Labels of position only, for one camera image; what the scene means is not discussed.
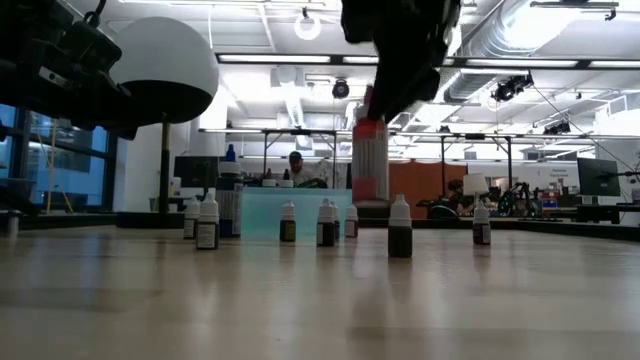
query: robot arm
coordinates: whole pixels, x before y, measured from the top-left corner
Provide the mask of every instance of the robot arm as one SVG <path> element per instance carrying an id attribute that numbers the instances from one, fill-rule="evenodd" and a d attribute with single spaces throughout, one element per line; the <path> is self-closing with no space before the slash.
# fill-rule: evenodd
<path id="1" fill-rule="evenodd" d="M 103 6 L 102 0 L 98 9 Z M 0 6 L 0 103 L 67 118 L 87 130 L 124 130 L 129 139 L 137 127 L 162 121 L 162 112 L 110 78 L 122 52 L 97 30 L 97 15 L 74 22 L 56 0 Z"/>
<path id="2" fill-rule="evenodd" d="M 378 69 L 369 118 L 391 121 L 416 100 L 435 98 L 460 0 L 342 0 L 349 43 L 373 42 Z"/>

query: red cylinder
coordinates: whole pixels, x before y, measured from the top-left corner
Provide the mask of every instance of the red cylinder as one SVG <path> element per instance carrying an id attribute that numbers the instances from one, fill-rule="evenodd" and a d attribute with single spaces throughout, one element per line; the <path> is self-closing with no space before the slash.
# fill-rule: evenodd
<path id="1" fill-rule="evenodd" d="M 353 128 L 353 202 L 389 199 L 389 134 L 382 120 L 363 117 Z"/>

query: blue bottle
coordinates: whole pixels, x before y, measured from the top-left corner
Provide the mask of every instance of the blue bottle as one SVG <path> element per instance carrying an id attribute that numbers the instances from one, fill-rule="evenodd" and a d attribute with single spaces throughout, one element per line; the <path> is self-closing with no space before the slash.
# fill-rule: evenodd
<path id="1" fill-rule="evenodd" d="M 216 201 L 220 207 L 220 237 L 237 238 L 240 237 L 244 183 L 233 145 L 229 145 L 225 161 L 218 165 L 218 170 Z"/>

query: wooden table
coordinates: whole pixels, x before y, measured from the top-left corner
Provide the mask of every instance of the wooden table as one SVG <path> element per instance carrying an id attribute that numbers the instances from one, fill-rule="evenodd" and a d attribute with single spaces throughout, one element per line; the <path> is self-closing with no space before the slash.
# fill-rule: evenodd
<path id="1" fill-rule="evenodd" d="M 637 359 L 640 247 L 494 231 L 224 241 L 180 231 L 22 232 L 0 241 L 4 359 Z"/>

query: computer monitor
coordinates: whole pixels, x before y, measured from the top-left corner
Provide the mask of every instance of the computer monitor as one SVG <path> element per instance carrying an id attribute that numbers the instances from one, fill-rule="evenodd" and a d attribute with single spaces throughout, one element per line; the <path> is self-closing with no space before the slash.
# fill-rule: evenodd
<path id="1" fill-rule="evenodd" d="M 618 164 L 615 161 L 578 158 L 580 194 L 620 196 Z"/>
<path id="2" fill-rule="evenodd" d="M 216 156 L 176 156 L 173 176 L 182 179 L 183 188 L 215 187 L 219 159 Z"/>

